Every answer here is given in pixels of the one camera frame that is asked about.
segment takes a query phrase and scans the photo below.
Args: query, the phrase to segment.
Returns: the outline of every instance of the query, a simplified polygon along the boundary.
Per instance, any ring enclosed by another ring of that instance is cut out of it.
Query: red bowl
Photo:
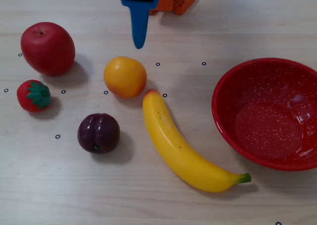
[[[224,139],[240,154],[280,170],[317,167],[317,72],[261,58],[229,70],[212,96]]]

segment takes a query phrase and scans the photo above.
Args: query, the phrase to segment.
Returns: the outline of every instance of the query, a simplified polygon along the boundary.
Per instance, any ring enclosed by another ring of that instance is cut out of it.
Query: yellow banana
[[[175,126],[164,99],[149,90],[143,99],[146,127],[158,152],[168,166],[193,187],[207,192],[221,192],[251,181],[250,174],[230,173],[199,155]]]

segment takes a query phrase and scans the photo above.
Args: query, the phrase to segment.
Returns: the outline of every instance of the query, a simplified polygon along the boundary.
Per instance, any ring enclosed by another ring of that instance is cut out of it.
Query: bowl rim
[[[250,63],[256,63],[256,62],[264,62],[264,61],[271,61],[271,60],[277,60],[279,62],[283,63],[291,63],[293,64],[294,67],[301,68],[308,73],[313,74],[317,78],[317,71],[311,69],[310,67],[303,65],[299,62],[288,60],[288,59],[283,59],[283,58],[275,58],[275,57],[266,57],[266,58],[257,58],[257,59],[252,59],[245,61],[243,63],[240,63],[227,71],[221,79],[218,81],[212,95],[212,101],[211,101],[211,110],[212,110],[212,115],[214,122],[216,124],[216,127],[218,128],[220,134],[223,136],[223,138],[226,140],[226,142],[238,153],[240,153],[242,156],[245,158],[268,168],[272,169],[278,169],[278,170],[288,170],[288,171],[300,171],[300,170],[308,170],[308,169],[313,169],[317,167],[317,162],[310,163],[307,165],[300,165],[300,166],[287,166],[287,165],[280,165],[276,163],[271,163],[266,160],[260,159],[258,157],[253,156],[250,154],[248,151],[242,149],[240,146],[238,146],[234,140],[231,139],[231,137],[225,132],[224,128],[222,127],[222,124],[220,122],[219,116],[218,116],[218,110],[217,110],[217,99],[218,99],[218,94],[220,89],[222,88],[224,82],[228,79],[229,76],[233,75],[235,72],[239,71],[240,69],[250,66]]]

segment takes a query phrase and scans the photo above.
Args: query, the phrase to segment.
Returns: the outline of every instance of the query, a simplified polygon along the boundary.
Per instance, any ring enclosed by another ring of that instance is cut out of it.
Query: wooden table
[[[317,69],[316,9],[317,0],[197,0],[183,16],[151,16],[137,50],[120,0],[0,0],[0,224],[316,224],[317,170],[250,162],[225,142],[211,114],[216,83],[243,61],[282,57]],[[22,33],[41,21],[63,26],[75,42],[77,63],[62,77],[44,77],[18,56]],[[208,194],[181,181],[150,140],[142,96],[104,95],[103,69],[120,55],[144,64],[148,88],[167,94],[199,153],[252,173],[253,182]],[[18,104],[16,89],[28,79],[49,86],[47,111],[30,115]],[[97,112],[115,117],[122,130],[119,147],[104,157],[82,150],[76,137],[82,119]]]

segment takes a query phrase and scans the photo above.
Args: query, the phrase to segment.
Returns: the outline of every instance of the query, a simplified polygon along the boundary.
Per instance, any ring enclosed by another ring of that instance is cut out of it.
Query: strawberry leaves
[[[38,109],[46,108],[51,103],[51,94],[49,88],[42,82],[30,82],[32,87],[27,88],[31,93],[27,98],[32,99],[32,104],[38,105]]]

